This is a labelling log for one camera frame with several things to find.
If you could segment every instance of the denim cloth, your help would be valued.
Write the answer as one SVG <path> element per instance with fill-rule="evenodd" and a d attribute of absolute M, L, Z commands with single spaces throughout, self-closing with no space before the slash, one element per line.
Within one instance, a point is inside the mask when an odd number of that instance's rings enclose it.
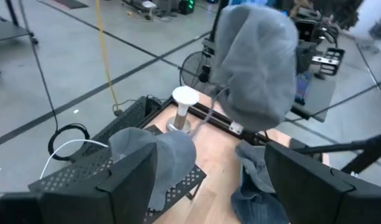
<path fill-rule="evenodd" d="M 231 196 L 232 208 L 242 224 L 288 224 L 289 219 L 275 194 L 258 189 L 243 170 L 242 185 Z"/>

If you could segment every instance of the black cable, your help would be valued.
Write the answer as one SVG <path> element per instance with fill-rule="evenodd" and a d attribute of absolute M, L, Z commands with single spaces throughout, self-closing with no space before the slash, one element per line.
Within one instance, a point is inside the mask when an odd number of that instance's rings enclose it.
<path fill-rule="evenodd" d="M 270 137 L 268 136 L 268 133 L 267 133 L 266 131 L 264 131 L 264 134 L 265 134 L 266 140 L 267 140 L 268 142 L 270 142 L 271 139 L 270 139 Z"/>
<path fill-rule="evenodd" d="M 373 82 L 376 84 L 377 88 L 379 89 L 379 91 L 380 91 L 380 93 L 381 93 L 381 87 L 380 87 L 380 85 L 377 83 L 376 76 L 373 74 L 373 71 L 372 71 L 371 67 L 369 66 L 369 63 L 367 63 L 367 60 L 366 60 L 366 58 L 365 58 L 364 53 L 362 53 L 362 50 L 360 49 L 359 44 L 355 41 L 355 39 L 354 39 L 354 42 L 355 42 L 355 45 L 356 45 L 357 48 L 358 48 L 358 51 L 359 51 L 359 53 L 360 53 L 360 56 L 362 57 L 362 60 L 364 61 L 365 65 L 366 65 L 366 67 L 367 67 L 367 69 L 368 69 L 368 71 L 369 71 L 369 73 L 370 73 L 370 76 L 371 76 L 372 79 L 373 79 Z"/>
<path fill-rule="evenodd" d="M 111 109 L 113 110 L 113 113 L 115 113 L 115 107 L 116 107 L 116 106 L 124 105 L 124 104 L 126 104 L 126 103 L 128 103 L 128 102 L 130 102 L 130 101 L 135 102 L 136 100 L 126 100 L 126 101 L 124 101 L 124 102 L 122 102 L 122 103 L 113 104 L 113 105 L 111 106 Z"/>
<path fill-rule="evenodd" d="M 33 51 L 33 55 L 34 55 L 35 61 L 37 63 L 37 68 L 39 69 L 39 72 L 40 72 L 40 75 L 41 75 L 42 84 L 43 84 L 43 86 L 45 88 L 45 92 L 47 93 L 47 98 L 48 98 L 49 106 L 51 107 L 51 112 L 52 112 L 52 114 L 54 116 L 54 120 L 55 120 L 55 133 L 52 135 L 52 137 L 49 139 L 49 142 L 48 142 L 48 152 L 49 152 L 50 155 L 52 155 L 52 153 L 54 153 L 54 142 L 55 142 L 55 139 L 62 132 L 66 131 L 66 130 L 69 130 L 69 129 L 78 129 L 78 130 L 80 130 L 84 134 L 84 138 L 85 139 L 89 139 L 90 138 L 90 134 L 88 133 L 86 127 L 84 125 L 80 124 L 80 123 L 68 124 L 68 125 L 62 127 L 61 129 L 59 129 L 58 118 L 57 118 L 57 115 L 56 115 L 56 112 L 55 112 L 54 105 L 53 105 L 52 100 L 51 100 L 51 96 L 50 96 L 50 93 L 49 93 L 49 90 L 48 90 L 47 82 L 46 82 L 45 77 L 44 77 L 44 73 L 43 73 L 42 68 L 41 68 L 40 59 L 39 59 L 38 53 L 37 53 L 37 51 L 35 49 L 35 43 L 33 42 L 32 36 L 30 35 L 30 27 L 29 27 L 29 23 L 27 21 L 26 12 L 24 11 L 24 6 L 23 6 L 22 0 L 19 0 L 19 7 L 21 9 L 21 13 L 22 13 L 22 17 L 23 17 L 23 22 L 24 22 L 24 27 L 29 32 L 28 36 L 29 36 L 29 40 L 30 40 L 30 44 L 31 44 L 31 49 Z M 56 159 L 58 161 L 71 161 L 71 156 L 60 157 L 60 156 L 55 154 L 52 158 L 54 158 L 54 159 Z"/>
<path fill-rule="evenodd" d="M 339 105 L 342 105 L 342 104 L 345 103 L 345 102 L 348 102 L 348 101 L 350 101 L 350 100 L 353 100 L 354 98 L 357 98 L 358 96 L 360 96 L 360 95 L 362 95 L 362 94 L 364 94 L 364 93 L 367 93 L 368 91 L 370 91 L 370 90 L 372 90 L 372 89 L 374 89 L 374 88 L 377 88 L 377 87 L 380 86 L 380 85 L 381 85 L 381 82 L 378 82 L 377 85 L 372 85 L 371 87 L 369 87 L 369 88 L 367 88 L 367 89 L 365 89 L 365 90 L 362 90 L 362 91 L 360 91 L 359 93 L 356 93 L 356 94 L 354 94 L 354 95 L 352 95 L 352 96 L 350 96 L 350 97 L 348 97 L 348 98 L 346 98 L 346 99 L 344 99 L 344 100 L 342 100 L 342 101 L 340 101 L 340 102 L 338 102 L 338 103 L 335 103 L 335 104 L 333 104 L 333 105 L 331 105 L 331 106 L 328 106 L 327 108 L 324 108 L 324 109 L 322 109 L 322 110 L 320 110 L 320 111 L 318 111 L 318 112 L 312 114 L 310 117 L 316 116 L 316 115 L 318 115 L 318 114 L 320 114 L 320 113 L 322 113 L 322 112 L 325 112 L 325 111 L 330 110 L 330 109 L 332 109 L 332 108 L 334 108 L 334 107 L 337 107 L 337 106 L 339 106 Z M 284 122 L 290 122 L 290 123 L 293 123 L 293 122 L 296 122 L 296 121 L 301 121 L 301 120 L 303 120 L 303 119 L 304 119 L 304 118 L 297 118 L 297 119 L 292 119 L 292 120 L 286 120 L 286 121 L 284 121 Z"/>
<path fill-rule="evenodd" d="M 337 32 L 336 28 L 335 28 L 335 27 L 328 27 L 328 28 L 325 27 L 325 29 L 326 29 L 326 31 L 323 31 L 323 32 L 324 32 L 324 34 L 325 34 L 325 38 L 326 38 L 326 40 L 327 40 L 330 44 L 334 44 L 334 45 L 335 45 L 335 48 L 338 48 L 338 47 L 339 47 L 339 44 L 338 44 L 338 42 L 337 42 L 337 37 L 338 37 L 339 34 L 336 33 L 336 32 Z"/>
<path fill-rule="evenodd" d="M 160 105 L 162 105 L 163 102 L 167 100 L 167 99 L 160 99 L 158 97 L 153 96 L 152 94 L 146 95 L 146 98 L 154 100 L 154 101 L 158 102 Z"/>

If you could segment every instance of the wooden table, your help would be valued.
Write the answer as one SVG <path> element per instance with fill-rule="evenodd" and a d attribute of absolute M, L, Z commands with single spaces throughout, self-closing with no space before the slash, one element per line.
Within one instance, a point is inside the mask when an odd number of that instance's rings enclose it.
<path fill-rule="evenodd" d="M 210 98 L 200 93 L 199 103 L 210 107 Z M 224 114 L 218 103 L 214 110 Z M 166 122 L 175 116 L 176 111 L 176 106 L 167 107 L 146 127 L 154 124 L 166 132 Z M 200 122 L 199 118 L 190 114 L 187 119 L 193 128 Z M 291 137 L 288 135 L 275 129 L 268 130 L 267 133 L 270 139 L 289 146 Z M 194 141 L 197 150 L 196 164 L 207 177 L 193 200 L 182 198 L 155 223 L 240 223 L 230 204 L 230 196 L 240 185 L 240 163 L 234 152 L 240 140 L 211 124 L 205 124 Z"/>

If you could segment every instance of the concrete floor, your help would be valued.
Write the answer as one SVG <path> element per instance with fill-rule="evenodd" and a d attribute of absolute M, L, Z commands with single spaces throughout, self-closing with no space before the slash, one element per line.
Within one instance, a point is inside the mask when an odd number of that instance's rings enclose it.
<path fill-rule="evenodd" d="M 63 12 L 35 0 L 25 1 L 25 7 L 31 29 L 40 40 L 38 53 L 52 101 L 58 108 L 60 126 L 82 123 L 93 136 L 114 119 L 113 100 L 109 89 L 104 88 L 106 76 L 98 31 L 92 28 L 96 25 L 95 0 L 82 2 L 90 7 L 66 10 L 49 0 L 44 3 Z M 202 48 L 201 40 L 184 44 L 211 29 L 217 8 L 204 2 L 197 4 L 193 14 L 179 16 L 172 22 L 147 23 L 128 17 L 128 8 L 121 6 L 118 0 L 101 2 L 105 29 L 111 34 L 106 35 L 106 41 L 111 76 L 118 81 L 114 88 L 119 101 L 147 94 L 167 98 L 179 85 L 179 72 L 172 63 L 181 65 L 189 54 Z M 0 15 L 9 17 L 2 0 Z M 337 89 L 332 103 L 374 84 L 354 41 L 341 37 L 339 47 L 347 53 L 336 77 Z M 364 54 L 373 73 L 381 80 L 381 54 L 368 51 Z M 160 60 L 161 57 L 171 65 Z M 55 124 L 28 38 L 0 42 L 0 69 L 0 192 L 23 191 L 39 178 L 49 156 L 47 143 Z M 311 146 L 367 138 L 381 132 L 380 93 L 374 89 L 330 110 L 325 123 L 314 120 L 296 125 L 284 123 L 278 129 Z M 64 132 L 55 145 L 75 138 L 82 135 L 76 131 Z M 79 146 L 69 145 L 61 155 L 68 155 Z M 353 157 L 355 154 L 351 152 L 330 155 L 332 166 L 336 168 Z M 65 165 L 52 161 L 46 174 Z M 381 160 L 361 176 L 381 185 Z"/>

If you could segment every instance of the black rod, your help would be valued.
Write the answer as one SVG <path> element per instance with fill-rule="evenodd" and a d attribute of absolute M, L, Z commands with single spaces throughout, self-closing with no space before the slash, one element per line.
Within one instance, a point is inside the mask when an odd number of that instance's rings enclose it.
<path fill-rule="evenodd" d="M 9 14 L 11 15 L 12 23 L 15 26 L 19 26 L 19 23 L 18 23 L 17 17 L 16 17 L 16 13 L 15 13 L 15 10 L 14 10 L 14 7 L 12 5 L 11 0 L 5 0 L 5 3 L 6 3 L 6 6 L 8 7 Z"/>
<path fill-rule="evenodd" d="M 362 149 L 361 147 L 359 147 L 355 143 L 349 143 L 349 144 L 337 144 L 337 145 L 330 145 L 330 146 L 304 147 L 302 149 L 295 149 L 295 151 L 304 155 L 312 155 L 315 153 L 356 151 L 356 150 Z"/>
<path fill-rule="evenodd" d="M 221 16 L 221 11 L 223 8 L 228 6 L 228 4 L 229 4 L 229 0 L 221 0 L 220 1 L 220 5 L 218 7 L 217 14 L 215 15 L 213 29 L 211 30 L 211 33 L 210 33 L 211 42 L 214 42 L 214 40 L 215 40 L 215 31 L 217 30 L 217 24 L 218 24 L 219 18 Z"/>

